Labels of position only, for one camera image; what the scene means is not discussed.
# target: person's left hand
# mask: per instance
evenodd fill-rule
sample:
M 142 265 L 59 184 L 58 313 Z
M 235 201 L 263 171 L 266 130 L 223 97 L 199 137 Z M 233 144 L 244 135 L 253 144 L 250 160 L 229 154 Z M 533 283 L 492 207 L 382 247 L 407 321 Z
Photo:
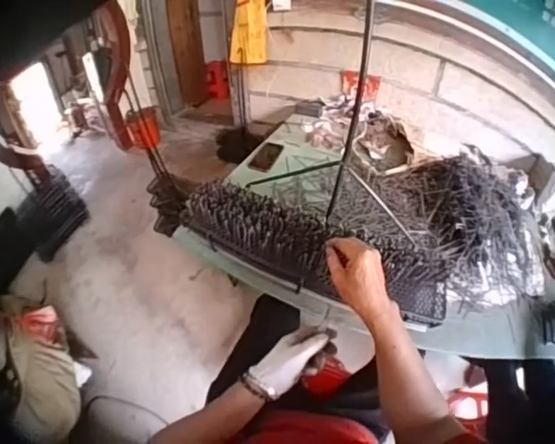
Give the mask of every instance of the person's left hand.
M 319 331 L 316 327 L 301 327 L 284 336 L 257 365 L 249 369 L 264 389 L 273 389 L 281 396 L 294 387 L 302 373 L 312 375 L 325 363 L 325 354 L 335 354 L 329 342 L 335 331 Z

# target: forearm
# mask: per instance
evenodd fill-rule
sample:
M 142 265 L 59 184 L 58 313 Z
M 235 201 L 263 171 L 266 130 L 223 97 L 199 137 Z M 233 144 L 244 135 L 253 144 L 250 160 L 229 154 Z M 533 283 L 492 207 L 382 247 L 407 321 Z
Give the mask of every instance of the forearm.
M 399 310 L 366 320 L 376 351 L 378 393 L 399 442 L 444 442 L 463 432 L 427 372 Z
M 151 443 L 227 441 L 234 438 L 251 421 L 264 403 L 237 382 L 201 411 L 179 419 L 158 432 Z

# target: green table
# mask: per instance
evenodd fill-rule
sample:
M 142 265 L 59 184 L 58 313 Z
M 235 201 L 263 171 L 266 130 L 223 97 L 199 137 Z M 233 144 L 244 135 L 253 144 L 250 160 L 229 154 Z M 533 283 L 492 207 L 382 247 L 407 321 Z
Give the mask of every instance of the green table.
M 305 135 L 300 128 L 304 121 L 312 119 L 291 116 L 265 141 L 284 146 L 284 151 L 268 173 L 247 167 L 256 153 L 253 152 L 228 176 L 228 180 L 244 186 L 252 180 L 337 159 L 338 154 L 314 148 L 305 141 Z M 253 189 L 255 192 L 271 195 L 272 186 L 273 183 L 270 182 Z M 271 294 L 310 315 L 324 315 L 330 306 L 330 325 L 367 334 L 362 321 L 345 304 L 305 289 L 296 294 L 291 283 L 268 275 L 221 250 L 213 251 L 207 241 L 186 228 L 179 228 L 173 237 L 183 248 L 193 252 L 209 265 L 224 270 L 260 292 Z M 548 294 L 555 299 L 555 282 L 550 282 Z M 534 307 L 528 303 L 514 302 L 486 309 L 482 313 L 464 315 L 459 313 L 458 304 L 451 303 L 442 326 L 430 329 L 416 325 L 407 327 L 415 345 L 424 350 L 498 359 L 555 358 L 555 347 L 541 343 L 533 310 Z

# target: hand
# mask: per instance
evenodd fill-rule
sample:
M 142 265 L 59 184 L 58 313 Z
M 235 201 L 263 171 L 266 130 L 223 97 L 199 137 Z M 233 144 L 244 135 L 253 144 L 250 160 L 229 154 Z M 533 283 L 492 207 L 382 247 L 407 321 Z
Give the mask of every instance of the hand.
M 327 265 L 341 299 L 366 323 L 398 311 L 387 294 L 380 253 L 356 238 L 327 241 Z
M 333 330 L 320 332 L 316 327 L 301 327 L 280 339 L 259 364 L 249 369 L 249 374 L 279 397 L 294 387 L 302 373 L 316 373 L 322 351 L 330 349 L 329 353 L 334 354 L 329 342 L 333 337 Z

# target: bracelet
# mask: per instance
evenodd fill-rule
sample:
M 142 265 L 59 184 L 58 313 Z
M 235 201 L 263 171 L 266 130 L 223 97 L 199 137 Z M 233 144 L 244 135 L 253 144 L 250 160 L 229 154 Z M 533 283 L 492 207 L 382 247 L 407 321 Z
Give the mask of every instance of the bracelet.
M 261 398 L 263 401 L 275 401 L 278 398 L 275 390 L 272 388 L 265 388 L 264 385 L 261 384 L 248 371 L 240 376 L 239 381 L 247 390 L 249 390 L 257 398 Z

